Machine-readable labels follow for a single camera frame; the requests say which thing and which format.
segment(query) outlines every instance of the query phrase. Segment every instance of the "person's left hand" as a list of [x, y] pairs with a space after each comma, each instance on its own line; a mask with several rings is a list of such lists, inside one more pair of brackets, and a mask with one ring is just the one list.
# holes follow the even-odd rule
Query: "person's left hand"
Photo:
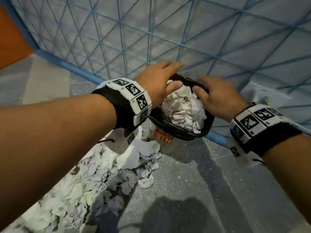
[[162, 104], [169, 94], [183, 86], [181, 81], [173, 81], [167, 85], [170, 76], [175, 74], [181, 66], [183, 66], [182, 62], [172, 64], [169, 61], [163, 61], [149, 66], [134, 78], [134, 81], [148, 92], [152, 108]]

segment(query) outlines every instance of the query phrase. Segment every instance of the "black string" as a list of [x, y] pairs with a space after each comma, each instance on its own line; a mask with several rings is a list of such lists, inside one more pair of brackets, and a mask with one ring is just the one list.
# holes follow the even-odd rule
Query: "black string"
[[261, 163], [263, 163], [264, 165], [266, 165], [266, 163], [265, 163], [264, 161], [261, 161], [260, 159], [253, 158], [253, 161], [261, 162]]
[[105, 141], [112, 141], [112, 142], [116, 142], [116, 141], [115, 141], [115, 140], [113, 140], [113, 139], [106, 139], [106, 140], [102, 140], [102, 141], [97, 142], [97, 144], [102, 143], [102, 142], [105, 142]]

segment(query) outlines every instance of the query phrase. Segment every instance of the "paper pile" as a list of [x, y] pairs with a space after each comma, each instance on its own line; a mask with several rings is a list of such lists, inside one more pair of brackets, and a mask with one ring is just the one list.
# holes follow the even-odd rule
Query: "paper pile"
[[76, 167], [10, 226], [10, 232], [18, 227], [27, 227], [33, 232], [80, 229], [109, 210], [118, 215], [124, 202], [121, 195], [112, 196], [110, 190], [129, 195], [137, 182], [139, 187], [149, 188], [155, 181], [151, 172], [159, 168], [160, 145], [140, 138], [141, 133], [122, 155], [104, 143], [95, 145]]
[[201, 133], [207, 118], [202, 102], [186, 86], [168, 95], [162, 104], [162, 111], [170, 122], [194, 133]]

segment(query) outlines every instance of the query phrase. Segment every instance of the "orange panel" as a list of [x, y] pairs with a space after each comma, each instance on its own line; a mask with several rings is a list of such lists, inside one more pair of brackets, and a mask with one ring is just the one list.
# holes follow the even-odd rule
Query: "orange panel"
[[33, 53], [2, 6], [0, 29], [0, 69]]

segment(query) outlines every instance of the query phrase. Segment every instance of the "forearm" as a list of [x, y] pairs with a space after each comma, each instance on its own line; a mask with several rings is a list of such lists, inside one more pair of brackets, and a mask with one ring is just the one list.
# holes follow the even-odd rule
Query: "forearm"
[[267, 167], [311, 223], [311, 139], [292, 137], [270, 149], [264, 156]]
[[1, 109], [0, 227], [46, 194], [115, 124], [113, 105], [97, 94]]

